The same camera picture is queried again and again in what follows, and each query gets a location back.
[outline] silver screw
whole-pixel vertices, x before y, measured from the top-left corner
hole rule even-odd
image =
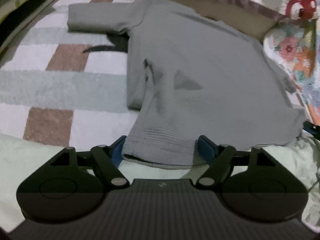
[[[113,178],[111,180],[111,184],[115,185],[115,186],[123,186],[127,183],[127,180],[124,178]]]
[[[214,184],[214,179],[211,179],[211,178],[208,178],[208,177],[201,178],[201,179],[199,179],[199,183],[202,186],[212,186]]]

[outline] gray shirt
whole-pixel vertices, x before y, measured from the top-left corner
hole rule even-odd
[[[301,133],[295,88],[261,44],[169,0],[69,6],[68,26],[127,32],[127,105],[141,109],[122,155],[162,168],[204,161],[195,142],[206,135],[238,150],[285,145]]]

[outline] pink flower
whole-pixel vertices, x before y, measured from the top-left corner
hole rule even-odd
[[[285,37],[280,43],[279,53],[286,61],[293,61],[298,50],[299,39],[296,37]]]

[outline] checkered blanket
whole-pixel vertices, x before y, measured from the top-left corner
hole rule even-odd
[[[127,135],[124,52],[104,34],[69,33],[68,5],[132,0],[57,0],[11,42],[0,60],[0,133],[78,151]]]

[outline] brown square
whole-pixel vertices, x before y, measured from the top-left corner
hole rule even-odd
[[[87,48],[89,45],[59,44],[46,70],[83,72],[89,56],[83,51]]]
[[[37,143],[67,147],[69,146],[72,117],[72,110],[32,107],[23,138]]]
[[[112,2],[113,0],[91,0],[90,2]]]

